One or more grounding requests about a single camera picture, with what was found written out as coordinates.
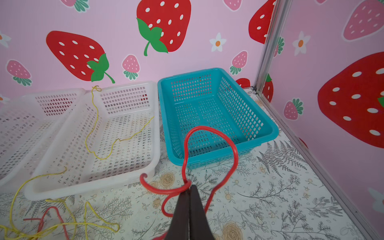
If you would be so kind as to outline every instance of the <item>white flower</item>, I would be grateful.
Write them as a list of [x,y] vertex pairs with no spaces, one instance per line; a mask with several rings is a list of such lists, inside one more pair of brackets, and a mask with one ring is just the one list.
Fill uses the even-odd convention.
[[9,98],[3,97],[3,95],[0,94],[0,103],[7,103],[9,101]]
[[368,191],[371,196],[375,199],[375,202],[372,206],[373,210],[384,213],[384,194],[381,194],[378,191],[373,190],[372,188],[369,188]]
[[311,36],[304,36],[303,31],[300,32],[299,34],[299,39],[295,40],[292,45],[296,48],[295,49],[295,56],[301,53],[306,53],[307,52],[307,47],[306,44],[309,42]]
[[1,31],[0,31],[0,44],[3,45],[4,47],[8,47],[8,41],[10,41],[11,38],[8,37],[7,35],[5,34],[2,34]]
[[222,38],[221,38],[221,34],[218,33],[218,34],[216,35],[216,39],[211,39],[211,40],[209,40],[209,42],[212,44],[212,49],[211,49],[211,51],[214,52],[214,51],[216,51],[216,49],[217,49],[219,52],[223,51],[223,45],[225,44],[226,41],[227,41],[227,40],[226,40],[226,39],[222,39]]

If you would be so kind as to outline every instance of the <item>pink wallpaper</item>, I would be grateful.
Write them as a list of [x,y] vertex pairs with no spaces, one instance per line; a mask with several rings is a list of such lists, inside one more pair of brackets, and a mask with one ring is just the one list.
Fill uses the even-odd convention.
[[383,1],[293,0],[263,90],[382,237],[383,25]]
[[[265,3],[265,13],[255,14]],[[0,106],[30,92],[157,82],[213,67],[252,85],[273,5],[271,0],[1,1]],[[250,33],[251,19],[260,28]],[[239,53],[246,58],[235,60]]]

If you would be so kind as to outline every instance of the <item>yellow rope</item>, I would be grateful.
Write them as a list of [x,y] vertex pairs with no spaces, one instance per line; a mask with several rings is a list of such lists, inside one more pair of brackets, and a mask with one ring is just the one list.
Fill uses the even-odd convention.
[[94,90],[94,89],[96,89],[96,91],[98,91],[98,92],[101,92],[101,88],[99,88],[99,86],[94,86],[94,87],[92,88],[92,91],[91,91],[91,93],[92,93],[92,104],[93,104],[93,106],[96,108],[96,111],[97,111],[97,118],[96,118],[96,122],[95,122],[95,124],[94,124],[94,126],[93,126],[92,131],[88,134],[87,138],[85,139],[85,146],[86,146],[88,152],[93,153],[93,155],[95,155],[96,158],[98,158],[98,159],[100,159],[100,160],[105,160],[105,159],[107,159],[107,158],[109,158],[109,157],[111,156],[112,151],[113,151],[113,146],[115,145],[115,143],[116,143],[117,141],[122,142],[122,141],[125,141],[125,140],[130,140],[130,139],[132,139],[134,136],[136,136],[137,134],[141,133],[141,132],[144,130],[144,128],[145,128],[145,127],[152,121],[152,119],[153,119],[155,116],[153,116],[153,117],[149,120],[149,122],[147,122],[147,124],[145,124],[144,127],[143,127],[139,132],[133,134],[130,138],[126,138],[126,139],[123,139],[123,140],[121,140],[121,139],[119,139],[119,138],[116,139],[116,140],[113,142],[113,144],[112,144],[112,148],[111,148],[111,152],[110,152],[110,154],[109,154],[106,158],[100,158],[100,157],[98,157],[98,156],[96,155],[96,153],[95,153],[94,151],[89,150],[89,148],[88,148],[88,144],[87,144],[88,137],[89,137],[89,136],[93,133],[93,131],[95,130],[97,121],[99,120],[99,109],[96,107],[96,105],[95,105],[95,103],[94,103],[94,101],[93,101],[93,98],[94,98],[93,90]]
[[[33,177],[31,179],[29,179],[28,181],[26,181],[25,183],[23,183],[23,185],[21,185],[21,187],[17,190],[15,196],[13,197],[13,200],[12,200],[12,203],[11,203],[11,209],[10,209],[10,212],[9,212],[9,223],[11,225],[12,228],[9,228],[9,227],[6,227],[4,225],[0,225],[0,228],[3,228],[4,229],[4,239],[5,240],[18,240],[18,239],[21,239],[21,238],[29,238],[30,240],[35,240],[35,239],[38,239],[38,238],[43,238],[43,237],[46,237],[47,235],[49,235],[50,233],[52,233],[54,230],[56,230],[56,228],[58,228],[59,226],[63,226],[63,225],[75,225],[75,230],[74,230],[74,234],[72,236],[72,239],[74,239],[74,236],[76,234],[76,227],[77,225],[84,225],[85,226],[85,229],[88,225],[91,225],[91,226],[96,226],[96,227],[100,227],[100,228],[106,228],[108,230],[111,230],[112,232],[114,233],[117,233],[119,230],[120,230],[120,226],[118,223],[111,223],[111,222],[107,222],[106,220],[104,220],[101,216],[99,216],[96,211],[93,209],[91,203],[89,201],[87,201],[84,205],[84,208],[85,208],[85,213],[84,213],[84,222],[76,222],[76,218],[75,216],[73,215],[73,213],[69,210],[67,204],[65,203],[65,199],[56,199],[56,200],[51,200],[51,199],[47,199],[46,201],[47,202],[62,202],[64,203],[64,206],[65,208],[68,210],[68,212],[70,213],[71,217],[73,218],[74,222],[67,222],[67,223],[59,223],[59,224],[56,224],[56,225],[53,225],[45,230],[42,230],[36,234],[26,234],[26,233],[23,233],[21,232],[20,230],[18,230],[16,228],[16,226],[13,224],[13,220],[12,220],[12,212],[13,212],[13,206],[15,204],[15,201],[16,201],[16,197],[17,195],[19,194],[20,190],[24,187],[25,184],[27,184],[28,182],[32,181],[33,179],[36,179],[36,178],[39,178],[39,177],[45,177],[45,176],[51,176],[51,175],[60,175],[60,174],[63,174],[67,171],[67,168],[65,167],[65,170],[62,171],[62,172],[59,172],[59,173],[49,173],[49,174],[43,174],[43,175],[39,175],[39,176],[36,176],[36,177]],[[105,224],[107,225],[116,225],[117,226],[117,230],[114,230],[113,228],[111,227],[107,227],[107,226],[101,226],[101,225],[98,225],[98,224],[95,224],[95,223],[90,223],[90,222],[86,222],[86,219],[85,219],[85,216],[87,214],[87,205],[89,205],[89,207],[91,208],[92,212],[96,215],[96,217],[98,217],[100,220],[102,220]],[[8,237],[8,232],[13,232],[16,234],[17,237],[15,238],[10,238]],[[85,231],[85,238],[88,240],[88,232]]]

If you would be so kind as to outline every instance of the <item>strawberry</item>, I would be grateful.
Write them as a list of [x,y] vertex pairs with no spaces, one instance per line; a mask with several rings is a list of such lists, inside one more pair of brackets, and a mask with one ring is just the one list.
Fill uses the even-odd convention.
[[135,80],[137,78],[140,65],[135,55],[128,55],[122,62],[122,67],[125,70],[125,77],[129,78],[129,80]]
[[242,88],[247,88],[251,86],[251,82],[249,81],[248,78],[239,78],[236,80],[237,84],[240,85]]
[[242,0],[223,0],[227,8],[229,8],[233,12],[239,10],[241,6],[241,1]]
[[306,148],[308,148],[307,144],[301,138],[299,138],[299,139],[306,146]]
[[115,83],[105,72],[109,62],[104,49],[96,41],[73,33],[51,31],[46,43],[57,59],[81,80],[100,81],[106,74]]
[[88,0],[60,0],[67,7],[74,7],[78,12],[86,12],[89,8]]
[[278,54],[279,55],[281,54],[281,52],[283,51],[284,45],[285,45],[284,38],[279,37],[279,41],[277,42],[275,54],[273,55],[273,57],[276,57]]
[[259,43],[265,43],[275,2],[276,0],[268,0],[249,21],[249,36]]
[[24,86],[30,86],[32,81],[30,80],[31,74],[28,70],[18,61],[9,60],[7,64],[7,71],[13,76],[13,79],[17,81],[18,84]]
[[343,39],[355,41],[371,36],[384,26],[384,0],[365,0],[361,2],[344,27]]
[[349,65],[318,93],[322,113],[352,136],[384,148],[384,52]]
[[137,6],[139,32],[158,52],[173,52],[182,45],[191,15],[189,0],[142,0]]
[[263,95],[266,97],[268,102],[272,101],[272,97],[273,97],[273,83],[272,83],[272,78],[271,78],[271,76],[269,74],[267,75],[266,80],[265,80],[265,85],[264,85],[264,88],[263,88]]
[[232,60],[232,66],[229,68],[232,75],[237,75],[241,69],[247,64],[248,52],[242,51]]
[[284,108],[285,118],[290,120],[297,120],[299,114],[303,114],[304,107],[302,105],[303,102],[300,102],[300,99],[293,99],[292,101],[287,102]]
[[325,3],[327,0],[314,0],[318,5]]

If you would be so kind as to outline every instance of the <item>red string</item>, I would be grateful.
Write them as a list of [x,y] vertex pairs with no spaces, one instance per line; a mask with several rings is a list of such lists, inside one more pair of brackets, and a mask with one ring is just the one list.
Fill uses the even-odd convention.
[[[175,197],[175,196],[177,196],[177,195],[179,195],[180,193],[186,191],[192,185],[191,180],[188,180],[187,176],[185,174],[185,171],[186,171],[186,168],[187,168],[187,162],[188,162],[188,140],[189,140],[189,138],[191,137],[191,135],[194,132],[200,131],[200,130],[205,130],[205,131],[208,131],[208,132],[212,132],[212,133],[217,134],[220,137],[222,137],[229,144],[229,146],[232,148],[233,158],[234,158],[233,166],[229,170],[229,172],[227,173],[225,178],[212,189],[212,192],[209,195],[207,204],[205,205],[205,208],[204,208],[205,213],[207,213],[207,211],[209,209],[209,206],[211,205],[211,202],[212,202],[212,199],[213,199],[213,197],[215,195],[215,192],[218,189],[220,189],[222,186],[224,186],[228,182],[228,180],[231,177],[231,175],[236,171],[236,168],[237,168],[237,165],[238,165],[238,161],[239,161],[239,156],[238,156],[236,145],[233,143],[233,141],[229,137],[227,137],[224,133],[222,133],[219,130],[216,130],[214,128],[207,127],[207,126],[194,127],[193,129],[191,129],[187,133],[187,135],[185,136],[185,140],[184,140],[184,163],[183,163],[183,167],[181,168],[181,176],[183,178],[184,185],[182,187],[179,187],[179,188],[176,188],[176,189],[157,189],[157,188],[149,185],[144,180],[144,178],[147,178],[147,174],[143,173],[143,174],[140,175],[140,182],[148,191],[156,193],[156,194],[168,195],[168,197],[164,200],[163,204],[161,205],[161,211],[167,217],[173,217],[173,214],[169,214],[169,213],[167,213],[165,211],[165,205],[168,202],[168,200],[173,198],[173,197]],[[167,235],[167,232],[165,232],[163,235],[161,235],[159,237],[154,238],[153,240],[162,240],[162,239],[165,238],[166,235]]]
[[[57,209],[57,207],[55,207],[55,206],[52,206],[52,207],[47,208],[47,209],[45,210],[45,212],[44,212],[42,218],[25,218],[25,219],[23,219],[23,220],[24,220],[24,221],[28,221],[28,220],[39,220],[40,223],[39,223],[39,227],[37,228],[37,232],[40,232],[40,231],[43,229],[43,227],[44,227],[44,217],[45,217],[45,215],[48,213],[48,211],[49,211],[50,209],[55,209],[55,210],[56,210],[57,217],[59,218],[60,222],[61,222],[61,223],[64,223],[63,219],[62,219],[61,216],[60,216],[59,209]],[[64,229],[65,238],[66,238],[67,240],[70,240],[65,225],[63,225],[63,229]]]

